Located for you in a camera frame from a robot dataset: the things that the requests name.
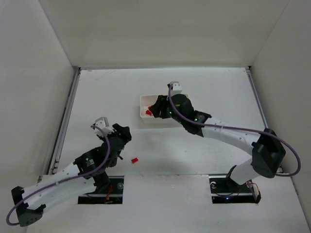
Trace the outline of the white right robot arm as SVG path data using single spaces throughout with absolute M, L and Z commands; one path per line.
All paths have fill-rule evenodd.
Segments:
M 227 178 L 239 185 L 258 176 L 274 178 L 286 154 L 273 130 L 266 128 L 263 133 L 230 130 L 226 123 L 210 114 L 194 110 L 183 94 L 171 99 L 159 95 L 148 109 L 155 118 L 174 119 L 190 134 L 224 142 L 250 155 L 249 160 L 234 165 L 227 174 Z

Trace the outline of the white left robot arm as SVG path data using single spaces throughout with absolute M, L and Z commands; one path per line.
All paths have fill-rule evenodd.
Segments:
M 115 123 L 102 127 L 94 123 L 91 127 L 102 140 L 95 147 L 76 158 L 61 171 L 32 186 L 16 186 L 11 190 L 14 207 L 9 214 L 16 213 L 15 225 L 27 227 L 39 221 L 53 207 L 80 195 L 102 192 L 110 186 L 106 169 L 115 167 L 121 151 L 131 141 L 128 126 Z

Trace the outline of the red curved lego piece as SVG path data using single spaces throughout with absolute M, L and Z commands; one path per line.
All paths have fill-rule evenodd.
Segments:
M 132 159 L 132 160 L 131 160 L 131 162 L 132 162 L 132 164 L 134 164 L 134 163 L 138 162 L 138 158 L 134 158 L 134 159 Z

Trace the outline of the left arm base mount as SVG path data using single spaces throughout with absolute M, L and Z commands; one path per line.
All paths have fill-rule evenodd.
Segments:
M 108 176 L 106 173 L 95 177 L 96 189 L 78 197 L 78 204 L 122 204 L 124 176 Z

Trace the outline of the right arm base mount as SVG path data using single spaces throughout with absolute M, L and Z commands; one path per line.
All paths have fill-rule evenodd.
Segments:
M 212 174 L 209 176 L 209 186 L 211 191 L 211 201 L 213 204 L 238 204 L 253 203 L 259 204 L 261 192 L 256 183 L 248 180 L 239 185 L 230 179 L 233 166 L 227 174 Z

